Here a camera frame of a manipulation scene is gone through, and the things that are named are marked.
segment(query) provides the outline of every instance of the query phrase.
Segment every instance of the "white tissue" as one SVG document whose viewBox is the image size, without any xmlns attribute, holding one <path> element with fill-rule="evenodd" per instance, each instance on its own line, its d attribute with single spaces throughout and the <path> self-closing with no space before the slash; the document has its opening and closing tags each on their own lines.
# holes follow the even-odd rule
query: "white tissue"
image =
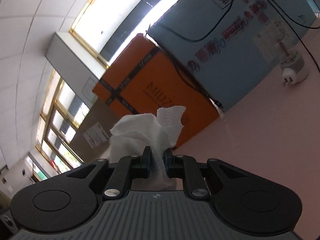
<svg viewBox="0 0 320 240">
<path fill-rule="evenodd" d="M 109 163 L 116 163 L 124 156 L 142 155 L 144 147 L 152 150 L 151 174 L 149 179 L 135 179 L 135 190 L 174 190 L 176 179 L 169 179 L 165 173 L 163 153 L 174 147 L 183 125 L 181 116 L 184 106 L 159 108 L 157 117 L 153 114 L 126 115 L 110 130 Z"/>
</svg>

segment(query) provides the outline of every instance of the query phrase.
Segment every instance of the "tissue paper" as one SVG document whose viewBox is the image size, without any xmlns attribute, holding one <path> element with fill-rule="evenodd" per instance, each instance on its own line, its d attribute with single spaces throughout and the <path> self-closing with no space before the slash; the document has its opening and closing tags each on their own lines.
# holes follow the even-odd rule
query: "tissue paper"
<svg viewBox="0 0 320 240">
<path fill-rule="evenodd" d="M 176 179 L 169 179 L 165 173 L 163 153 L 174 147 L 183 125 L 181 116 L 184 106 L 159 108 L 153 114 L 126 115 L 110 130 L 110 150 L 108 160 L 116 163 L 120 158 L 137 154 L 142 155 L 144 147 L 152 150 L 151 173 L 149 179 L 135 179 L 135 190 L 174 190 Z"/>
</svg>

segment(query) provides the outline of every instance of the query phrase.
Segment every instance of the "black tape strip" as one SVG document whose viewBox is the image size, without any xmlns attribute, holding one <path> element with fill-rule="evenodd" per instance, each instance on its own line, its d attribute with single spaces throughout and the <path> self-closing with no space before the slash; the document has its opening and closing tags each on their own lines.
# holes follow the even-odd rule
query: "black tape strip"
<svg viewBox="0 0 320 240">
<path fill-rule="evenodd" d="M 155 54 L 160 49 L 154 47 L 140 62 L 134 67 L 130 74 L 121 82 L 120 86 L 117 89 L 114 89 L 110 86 L 105 80 L 100 79 L 99 83 L 104 86 L 110 93 L 111 96 L 106 101 L 106 104 L 110 106 L 112 102 L 117 98 L 124 107 L 126 107 L 132 114 L 139 114 L 139 112 L 134 109 L 132 105 L 128 103 L 121 95 L 120 92 L 131 82 L 131 80 L 139 73 L 139 71 L 154 57 Z"/>
</svg>

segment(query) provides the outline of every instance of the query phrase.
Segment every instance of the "white ceiling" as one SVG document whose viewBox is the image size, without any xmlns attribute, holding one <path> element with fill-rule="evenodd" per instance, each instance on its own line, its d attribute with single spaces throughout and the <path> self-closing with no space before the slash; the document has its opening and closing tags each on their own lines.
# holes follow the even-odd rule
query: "white ceiling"
<svg viewBox="0 0 320 240">
<path fill-rule="evenodd" d="M 55 31 L 68 31 L 87 0 L 0 0 L 0 169 L 34 146 Z"/>
</svg>

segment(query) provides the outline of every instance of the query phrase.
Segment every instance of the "brown cardboard box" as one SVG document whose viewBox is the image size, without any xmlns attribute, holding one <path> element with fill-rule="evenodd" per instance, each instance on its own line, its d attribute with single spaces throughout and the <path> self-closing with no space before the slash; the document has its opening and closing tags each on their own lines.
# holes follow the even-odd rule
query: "brown cardboard box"
<svg viewBox="0 0 320 240">
<path fill-rule="evenodd" d="M 118 116 L 98 99 L 71 140 L 71 149 L 85 163 L 98 159 L 108 148 L 108 138 L 111 137 L 110 129 L 118 121 Z"/>
<path fill-rule="evenodd" d="M 180 75 L 197 87 L 183 72 Z M 187 85 L 169 57 L 142 34 L 130 42 L 93 92 L 119 118 L 127 114 L 156 115 L 161 107 L 185 106 L 177 147 L 219 117 L 209 99 Z"/>
</svg>

